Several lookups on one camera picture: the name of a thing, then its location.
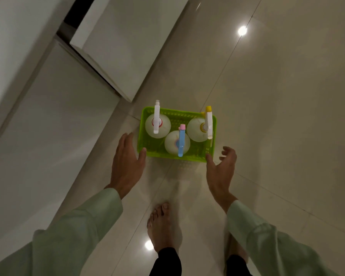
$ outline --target light green sleeve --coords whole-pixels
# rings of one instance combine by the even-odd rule
[[[231,204],[227,218],[230,233],[262,276],[337,275],[311,247],[277,231],[240,201]]]
[[[79,275],[88,256],[123,212],[115,189],[105,189],[0,262],[5,275]]]

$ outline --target foot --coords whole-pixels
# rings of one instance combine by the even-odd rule
[[[170,204],[157,205],[147,222],[147,233],[158,253],[166,247],[173,247],[170,229]]]
[[[231,255],[241,256],[245,260],[245,262],[248,263],[248,254],[243,249],[243,247],[240,246],[239,242],[230,234],[228,254],[226,259],[228,259]]]

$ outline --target glossy floor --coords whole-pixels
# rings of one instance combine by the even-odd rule
[[[238,154],[232,193],[345,275],[345,0],[190,0],[57,216],[108,183],[119,137],[138,133],[142,108],[156,99],[187,111],[211,105],[215,161],[222,145]],[[209,193],[205,165],[155,158],[82,274],[148,275],[157,254],[145,248],[146,222],[165,200],[175,212],[183,275],[222,275],[225,215]]]

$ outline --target white cabinet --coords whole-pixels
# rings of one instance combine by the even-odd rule
[[[58,42],[45,54],[0,136],[0,260],[49,225],[120,100]]]
[[[131,102],[188,0],[95,0],[70,44]]]

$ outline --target black pants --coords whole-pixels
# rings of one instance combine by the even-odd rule
[[[226,261],[227,276],[251,276],[245,260],[240,256],[231,255]],[[150,276],[181,276],[181,262],[174,248],[164,248],[159,251]]]

